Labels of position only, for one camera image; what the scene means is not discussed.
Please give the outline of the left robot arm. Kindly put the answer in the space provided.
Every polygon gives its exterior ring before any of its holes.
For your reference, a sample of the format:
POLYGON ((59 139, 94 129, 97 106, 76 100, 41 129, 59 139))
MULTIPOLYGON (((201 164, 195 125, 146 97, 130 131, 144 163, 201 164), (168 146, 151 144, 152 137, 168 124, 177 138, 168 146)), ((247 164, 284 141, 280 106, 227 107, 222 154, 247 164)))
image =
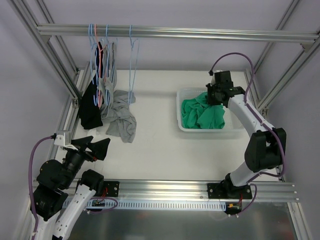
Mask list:
POLYGON ((69 139, 65 133, 48 137, 56 146, 66 150, 62 162, 56 159, 45 161, 33 189, 32 168, 36 147, 33 147, 28 166, 28 188, 32 213, 32 240, 67 240, 86 204, 94 196, 105 196, 104 176, 92 169, 83 172, 77 182, 75 194, 64 213, 61 209, 77 173, 85 161, 103 161, 107 156, 110 138, 93 142, 93 136, 69 139))

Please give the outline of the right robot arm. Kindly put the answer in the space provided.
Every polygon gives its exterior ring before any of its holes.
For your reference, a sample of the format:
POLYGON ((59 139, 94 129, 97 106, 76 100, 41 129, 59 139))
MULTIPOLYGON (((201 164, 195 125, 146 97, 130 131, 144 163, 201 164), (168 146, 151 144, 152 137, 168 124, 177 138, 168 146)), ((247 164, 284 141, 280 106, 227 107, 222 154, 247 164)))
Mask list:
POLYGON ((287 134, 266 121, 248 99, 248 92, 234 86, 230 71, 209 71, 211 83, 206 85, 207 102, 228 108, 241 122, 249 136, 244 162, 228 173, 220 183, 207 185, 210 199, 252 197, 249 184, 259 175, 267 175, 285 162, 287 134))

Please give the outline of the green tank top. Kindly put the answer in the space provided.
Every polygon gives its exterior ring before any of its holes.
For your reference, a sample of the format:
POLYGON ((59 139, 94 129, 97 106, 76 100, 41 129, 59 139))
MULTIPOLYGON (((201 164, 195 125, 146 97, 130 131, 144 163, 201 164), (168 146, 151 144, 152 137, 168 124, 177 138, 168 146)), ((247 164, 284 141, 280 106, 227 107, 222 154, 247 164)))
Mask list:
POLYGON ((185 129, 223 129, 225 110, 222 104, 209 105, 208 93, 185 99, 181 104, 181 121, 185 129))

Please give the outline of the light blue wire hanger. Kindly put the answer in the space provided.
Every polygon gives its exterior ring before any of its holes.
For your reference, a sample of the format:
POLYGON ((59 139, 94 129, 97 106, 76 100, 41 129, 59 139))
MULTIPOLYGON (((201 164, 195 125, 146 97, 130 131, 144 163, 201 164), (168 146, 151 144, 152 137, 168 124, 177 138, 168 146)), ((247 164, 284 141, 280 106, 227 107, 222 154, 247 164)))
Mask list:
POLYGON ((129 40, 130 40, 130 59, 129 59, 129 91, 128 91, 128 104, 133 103, 134 85, 136 79, 136 71, 138 64, 138 56, 140 51, 139 38, 133 38, 133 25, 129 26, 129 40), (134 55, 135 43, 137 42, 137 50, 134 55))

